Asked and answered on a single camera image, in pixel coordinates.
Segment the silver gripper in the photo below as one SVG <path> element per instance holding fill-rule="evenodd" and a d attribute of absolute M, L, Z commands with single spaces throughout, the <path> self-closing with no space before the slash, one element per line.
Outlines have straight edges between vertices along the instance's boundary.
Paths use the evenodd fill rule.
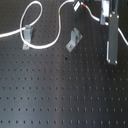
<path fill-rule="evenodd" d="M 118 56 L 118 14 L 110 14 L 110 0 L 101 0 L 101 24 L 109 17 L 109 33 L 107 41 L 107 61 L 109 64 L 117 63 Z"/>

